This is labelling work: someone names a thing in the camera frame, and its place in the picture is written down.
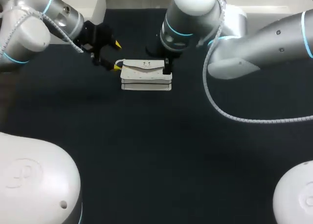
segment logo on robot base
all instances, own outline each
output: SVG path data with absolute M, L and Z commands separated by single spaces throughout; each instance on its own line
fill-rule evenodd
M 26 188 L 39 184 L 43 178 L 41 165 L 32 159 L 21 158 L 11 163 L 5 173 L 5 187 L 9 189 Z
M 301 207 L 310 214 L 313 214 L 313 182 L 308 183 L 299 196 Z

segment dark table surface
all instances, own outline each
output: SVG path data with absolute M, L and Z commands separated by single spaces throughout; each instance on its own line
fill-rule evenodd
M 108 10 L 123 46 L 108 59 L 146 59 L 165 10 Z M 220 116 L 201 80 L 205 50 L 175 63 L 170 92 L 123 91 L 119 74 L 51 45 L 24 67 L 4 131 L 43 139 L 76 161 L 86 224 L 275 224 L 282 175 L 313 159 L 313 123 L 249 125 Z M 231 81 L 208 79 L 216 102 L 249 118 L 313 114 L 313 63 Z

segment white cable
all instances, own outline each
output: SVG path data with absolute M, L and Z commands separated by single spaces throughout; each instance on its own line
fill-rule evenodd
M 14 34 L 14 32 L 18 29 L 18 27 L 24 22 L 26 21 L 29 17 L 33 16 L 33 15 L 37 15 L 39 18 L 43 18 L 46 21 L 48 21 L 48 23 L 50 23 L 63 37 L 64 39 L 70 43 L 70 45 L 79 53 L 84 53 L 84 51 L 79 48 L 77 45 L 74 44 L 74 42 L 68 37 L 68 35 L 52 20 L 50 19 L 47 15 L 33 10 L 33 9 L 23 9 L 22 7 L 19 6 L 15 6 L 11 9 L 5 10 L 3 12 L 0 13 L 0 18 L 2 18 L 4 16 L 4 14 L 8 13 L 11 10 L 21 10 L 25 12 L 25 15 L 21 16 L 21 18 L 17 21 L 17 23 L 15 24 L 14 28 L 10 31 L 7 39 L 5 40 L 4 44 L 1 46 L 0 49 L 0 60 L 3 57 L 3 54 Z
M 126 60 L 126 59 L 119 59 L 119 60 L 116 60 L 115 65 L 117 65 L 118 63 L 123 62 L 123 61 L 125 61 L 125 60 Z
M 222 14 L 223 16 L 221 16 L 222 20 L 221 20 L 221 25 L 219 27 L 219 30 L 213 40 L 213 43 L 211 45 L 211 47 L 209 48 L 209 51 L 206 55 L 205 61 L 204 61 L 204 65 L 203 65 L 203 72 L 202 72 L 202 78 L 203 78 L 203 85 L 204 85 L 204 89 L 205 89 L 205 93 L 206 96 L 208 97 L 210 103 L 212 104 L 212 106 L 223 116 L 227 117 L 228 119 L 231 120 L 235 120 L 235 121 L 239 121 L 239 122 L 244 122 L 244 123 L 253 123 L 253 124 L 283 124 L 283 123 L 293 123 L 293 122 L 304 122 L 304 121 L 309 121 L 309 120 L 313 120 L 313 115 L 310 116 L 304 116 L 304 117 L 298 117 L 298 118 L 290 118 L 290 119 L 276 119 L 276 120 L 254 120 L 254 119 L 244 119 L 244 118 L 239 118 L 239 117 L 235 117 L 232 116 L 226 112 L 224 112 L 222 109 L 219 108 L 219 106 L 214 102 L 208 85 L 207 85 L 207 81 L 206 81 L 206 76 L 208 73 L 208 66 L 209 66 L 209 60 L 211 57 L 211 54 L 214 50 L 214 48 L 216 47 L 218 41 L 219 41 L 219 37 L 222 33 L 222 29 L 224 27 L 224 21 L 225 21 L 225 3 L 223 0 L 218 0 L 221 9 L 222 9 Z
M 224 23 L 224 20 L 225 20 L 225 10 L 224 10 L 224 12 L 221 11 L 221 15 L 220 15 L 220 18 L 219 18 L 219 22 L 220 22 L 220 23 L 217 23 L 217 24 L 212 28 L 211 32 L 210 32 L 206 37 L 204 37 L 203 39 L 200 39 L 200 40 L 199 40 L 199 42 L 198 42 L 198 44 L 197 44 L 197 47 L 204 45 L 205 42 L 207 42 L 215 33 L 217 33 L 218 29 L 219 29 L 220 26 L 221 26 L 221 22 Z

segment white purse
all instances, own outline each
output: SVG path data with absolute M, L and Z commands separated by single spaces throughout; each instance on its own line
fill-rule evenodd
M 164 60 L 119 60 L 123 62 L 121 82 L 123 90 L 172 89 L 172 74 L 164 75 Z

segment purse flap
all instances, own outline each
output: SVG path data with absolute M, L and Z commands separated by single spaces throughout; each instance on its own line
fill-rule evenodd
M 136 67 L 145 70 L 164 68 L 164 60 L 131 60 L 123 61 L 125 67 Z

